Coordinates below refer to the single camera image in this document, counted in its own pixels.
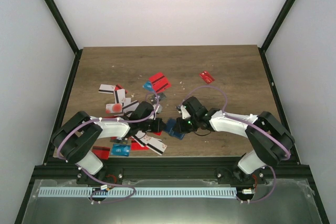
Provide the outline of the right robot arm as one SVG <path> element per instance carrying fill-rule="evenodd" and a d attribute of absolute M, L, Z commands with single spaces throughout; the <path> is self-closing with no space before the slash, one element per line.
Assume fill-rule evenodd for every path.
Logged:
<path fill-rule="evenodd" d="M 253 150 L 244 154 L 233 168 L 233 177 L 238 183 L 248 182 L 256 170 L 275 167 L 291 156 L 295 140 L 270 112 L 239 115 L 220 109 L 208 110 L 196 97 L 187 98 L 177 110 L 181 116 L 176 119 L 173 129 L 178 133 L 202 129 L 232 133 L 249 140 Z"/>

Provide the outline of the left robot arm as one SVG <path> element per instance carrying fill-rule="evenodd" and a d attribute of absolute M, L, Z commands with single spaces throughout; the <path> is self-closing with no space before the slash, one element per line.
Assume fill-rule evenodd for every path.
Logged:
<path fill-rule="evenodd" d="M 102 184 L 107 178 L 107 170 L 91 151 L 96 140 L 134 137 L 138 132 L 160 132 L 165 128 L 165 123 L 156 116 L 160 109 L 159 103 L 152 105 L 143 101 L 130 117 L 95 118 L 79 111 L 56 130 L 50 141 L 57 150 L 58 158 L 81 167 L 95 184 Z"/>

